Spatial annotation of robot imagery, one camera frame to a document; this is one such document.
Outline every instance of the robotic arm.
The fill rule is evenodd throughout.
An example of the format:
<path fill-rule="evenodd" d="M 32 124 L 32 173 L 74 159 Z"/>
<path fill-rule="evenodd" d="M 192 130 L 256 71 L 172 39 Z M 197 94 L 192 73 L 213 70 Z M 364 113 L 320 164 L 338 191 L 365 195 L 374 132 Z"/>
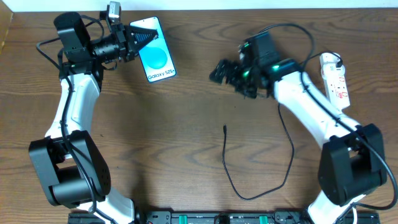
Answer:
<path fill-rule="evenodd" d="M 107 10 L 100 12 L 100 20 L 105 20 L 109 27 L 107 37 L 90 40 L 82 18 L 100 24 L 100 21 L 80 16 L 77 12 L 61 14 L 54 20 L 63 44 L 58 55 L 62 95 L 45 138 L 31 142 L 30 159 L 52 205 L 89 211 L 94 194 L 96 209 L 93 212 L 106 223 L 139 223 L 139 211 L 133 201 L 111 186 L 108 166 L 90 137 L 90 129 L 95 102 L 101 92 L 103 71 L 106 70 L 102 63 L 134 60 L 140 49 L 157 38 L 157 31 L 124 26 L 120 23 L 118 2 L 110 2 Z M 40 44 L 38 50 L 44 54 Z M 62 52 L 68 62 L 62 63 Z M 67 144 L 71 144 L 80 167 L 58 168 L 57 164 L 71 158 Z"/>
<path fill-rule="evenodd" d="M 351 204 L 386 183 L 386 171 L 382 164 L 353 133 L 338 124 L 314 99 L 365 138 L 384 159 L 382 135 L 375 125 L 360 126 L 327 100 L 297 62 L 292 59 L 280 60 L 268 32 L 246 39 L 239 53 L 240 63 L 220 61 L 210 74 L 210 80 L 221 84 L 226 78 L 226 83 L 250 98 L 257 96 L 258 88 L 265 88 L 268 96 L 273 96 L 293 112 L 323 149 L 318 172 L 322 191 L 307 209 L 311 223 L 336 222 L 351 208 Z M 341 105 L 346 107 L 347 104 L 349 102 L 345 100 Z M 350 157 L 350 150 L 358 154 Z"/>

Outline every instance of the cable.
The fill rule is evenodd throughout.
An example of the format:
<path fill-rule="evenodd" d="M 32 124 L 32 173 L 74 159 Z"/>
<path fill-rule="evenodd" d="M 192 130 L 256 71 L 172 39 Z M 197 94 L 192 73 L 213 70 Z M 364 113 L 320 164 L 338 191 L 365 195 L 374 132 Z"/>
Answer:
<path fill-rule="evenodd" d="M 115 59 L 113 59 L 113 60 L 111 60 L 111 61 L 114 62 L 113 67 L 107 68 L 107 67 L 105 67 L 105 66 L 102 66 L 102 67 L 104 68 L 104 70 L 107 70 L 107 71 L 115 71 L 115 70 L 118 68 L 118 62 L 117 62 Z"/>
<path fill-rule="evenodd" d="M 90 23 L 88 23 L 88 25 L 86 27 L 88 27 L 89 25 L 92 25 L 94 23 L 97 23 L 99 25 L 99 27 L 101 28 L 101 37 L 96 39 L 96 40 L 92 40 L 91 44 L 97 44 L 99 42 L 102 41 L 102 38 L 104 37 L 104 27 L 101 24 L 101 21 L 99 19 L 94 19 L 90 16 L 86 16 L 86 15 L 81 15 L 80 16 L 82 19 L 88 19 L 89 21 L 91 21 Z"/>
<path fill-rule="evenodd" d="M 38 51 L 40 54 L 42 54 L 47 60 L 49 60 L 58 70 L 61 70 L 61 67 L 60 67 L 54 60 L 52 60 L 46 53 L 44 53 L 44 52 L 42 51 L 42 49 L 40 49 L 40 46 L 41 46 L 41 45 L 49 44 L 49 43 L 55 42 L 55 41 L 57 41 L 57 40 L 59 40 L 59 39 L 60 39 L 60 38 L 57 37 L 57 38 L 54 38 L 54 39 L 51 39 L 51 40 L 41 41 L 41 42 L 39 42 L 39 43 L 36 44 L 36 49 L 37 49 L 37 51 Z"/>
<path fill-rule="evenodd" d="M 254 199 L 262 197 L 262 196 L 264 196 L 266 194 L 269 194 L 271 192 L 274 192 L 276 190 L 281 189 L 285 185 L 287 177 L 289 176 L 290 168 L 292 167 L 293 157 L 294 157 L 294 145 L 293 145 L 292 139 L 290 138 L 289 133 L 287 132 L 284 120 L 282 118 L 282 114 L 280 113 L 280 103 L 278 104 L 278 113 L 279 113 L 280 122 L 282 122 L 282 125 L 284 127 L 285 133 L 287 135 L 287 138 L 289 139 L 290 145 L 292 146 L 292 157 L 290 158 L 289 166 L 287 167 L 287 171 L 286 171 L 286 175 L 285 175 L 285 179 L 284 179 L 283 183 L 280 186 L 276 187 L 276 188 L 267 190 L 266 192 L 261 193 L 261 194 L 259 194 L 257 196 L 251 197 L 251 198 L 245 198 L 245 197 L 243 197 L 242 195 L 240 195 L 238 193 L 238 191 L 236 190 L 236 188 L 235 188 L 235 186 L 234 186 L 234 184 L 232 182 L 231 176 L 229 175 L 228 169 L 226 168 L 226 164 L 225 164 L 226 124 L 224 124 L 224 127 L 223 127 L 223 131 L 224 131 L 224 146 L 223 146 L 223 165 L 224 165 L 224 170 L 226 172 L 226 175 L 228 176 L 229 182 L 231 183 L 232 189 L 235 191 L 236 195 L 242 200 L 254 200 Z"/>
<path fill-rule="evenodd" d="M 216 224 L 217 219 L 219 219 L 219 217 L 222 216 L 222 215 L 226 215 L 226 213 L 225 212 L 221 212 L 216 217 L 214 217 L 214 224 Z"/>
<path fill-rule="evenodd" d="M 98 209 L 97 209 L 97 214 L 98 214 L 99 216 L 103 217 L 104 219 L 106 219 L 107 221 L 111 222 L 111 224 L 116 224 L 116 222 L 114 221 L 113 218 L 111 218 L 111 217 L 105 215 L 105 213 L 99 211 Z"/>
<path fill-rule="evenodd" d="M 94 193 L 93 184 L 91 183 L 91 179 L 88 177 L 88 175 L 86 173 L 86 170 L 83 168 L 82 164 L 80 163 L 79 158 L 77 158 L 75 152 L 72 150 L 72 148 L 74 148 L 74 150 L 76 150 L 77 148 L 69 141 L 69 139 L 67 139 L 67 135 L 66 135 L 66 127 L 67 127 L 67 125 L 66 125 L 66 117 L 67 117 L 67 111 L 68 111 L 70 99 L 71 99 L 72 93 L 73 93 L 73 86 L 72 86 L 72 83 L 71 83 L 71 81 L 69 80 L 68 77 L 64 77 L 64 79 L 66 79 L 67 82 L 68 82 L 69 91 L 68 91 L 67 100 L 65 102 L 65 106 L 63 107 L 62 118 L 61 118 L 61 121 L 60 121 L 62 139 L 63 139 L 65 147 L 67 148 L 68 152 L 70 153 L 70 155 L 72 156 L 73 160 L 75 161 L 77 168 L 81 171 L 81 173 L 83 174 L 84 179 L 86 180 L 86 183 L 87 183 L 88 188 L 90 190 L 91 199 L 93 201 L 92 206 L 88 209 L 88 213 L 94 214 L 95 212 L 97 212 L 96 211 L 97 210 L 97 201 L 96 201 L 96 195 Z"/>
<path fill-rule="evenodd" d="M 311 35 L 311 33 L 309 33 L 308 30 L 306 30 L 304 27 L 301 27 L 297 24 L 275 24 L 275 25 L 271 25 L 269 27 L 266 27 L 265 29 L 263 29 L 260 32 L 265 32 L 271 28 L 274 27 L 280 27 L 280 26 L 290 26 L 290 27 L 296 27 L 300 30 L 302 30 L 305 34 L 307 34 L 308 38 L 311 41 L 311 51 L 310 53 L 307 55 L 307 58 L 303 61 L 303 65 L 302 65 L 302 69 L 300 71 L 300 81 L 304 87 L 304 91 L 306 91 L 308 93 L 308 95 L 310 96 L 310 98 L 320 107 L 322 108 L 325 113 L 327 113 L 332 119 L 334 119 L 338 124 L 340 124 L 342 127 L 344 127 L 345 129 L 347 129 L 347 131 L 349 131 L 351 134 L 354 134 L 355 137 L 366 147 L 369 149 L 369 151 L 371 153 L 373 153 L 377 159 L 379 159 L 380 163 L 383 165 L 383 167 L 386 169 L 388 176 L 391 179 L 391 184 L 392 187 L 394 189 L 394 198 L 392 199 L 391 203 L 389 205 L 386 206 L 382 206 L 382 207 L 378 207 L 378 206 L 374 206 L 374 205 L 367 205 L 364 203 L 359 203 L 359 202 L 354 202 L 351 204 L 351 206 L 361 206 L 364 208 L 369 208 L 369 209 L 373 209 L 373 210 L 388 210 L 390 208 L 392 208 L 398 201 L 398 186 L 397 186 L 397 181 L 394 177 L 394 174 L 392 173 L 390 167 L 387 165 L 387 163 L 384 161 L 384 159 L 380 156 L 380 154 L 365 140 L 363 139 L 356 131 L 354 131 L 352 128 L 350 128 L 347 124 L 345 124 L 344 122 L 340 121 L 339 118 L 337 118 L 334 114 L 332 114 L 325 106 L 323 106 L 313 95 L 312 93 L 308 90 L 308 86 L 304 83 L 304 79 L 303 79 L 303 73 L 305 70 L 305 67 L 307 66 L 308 61 L 311 59 L 313 51 L 315 50 L 315 41 Z"/>

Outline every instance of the wooden table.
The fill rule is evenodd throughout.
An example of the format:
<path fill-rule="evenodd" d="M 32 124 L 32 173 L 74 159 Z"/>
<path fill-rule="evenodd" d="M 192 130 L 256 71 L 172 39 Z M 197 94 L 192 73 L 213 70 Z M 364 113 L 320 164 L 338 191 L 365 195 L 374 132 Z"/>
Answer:
<path fill-rule="evenodd" d="M 98 17 L 97 12 L 87 13 Z M 65 223 L 70 212 L 51 206 L 28 156 L 29 143 L 44 137 L 60 99 L 56 68 L 35 49 L 57 36 L 59 13 L 17 13 L 0 55 L 0 220 L 2 223 Z M 384 135 L 387 162 L 398 174 L 398 10 L 314 9 L 123 12 L 123 22 L 158 16 L 178 75 L 149 84 L 139 59 L 105 72 L 91 136 L 106 159 L 112 185 L 144 208 L 175 211 L 264 211 L 304 208 L 320 191 L 320 150 L 290 111 L 282 108 L 296 153 L 286 185 L 245 202 L 235 195 L 221 163 L 223 124 L 228 124 L 227 164 L 236 187 L 249 197 L 282 182 L 291 148 L 272 98 L 250 100 L 233 87 L 212 83 L 222 58 L 237 59 L 237 46 L 263 27 L 296 22 L 308 28 L 317 51 L 342 55 L 351 106 L 362 124 Z M 92 38 L 98 28 L 89 29 Z M 295 29 L 272 31 L 283 54 L 303 60 L 308 40 Z M 43 47 L 55 58 L 60 43 Z M 317 59 L 307 72 L 323 89 Z M 365 202 L 391 201 L 388 181 Z M 395 223 L 398 209 L 381 212 Z"/>

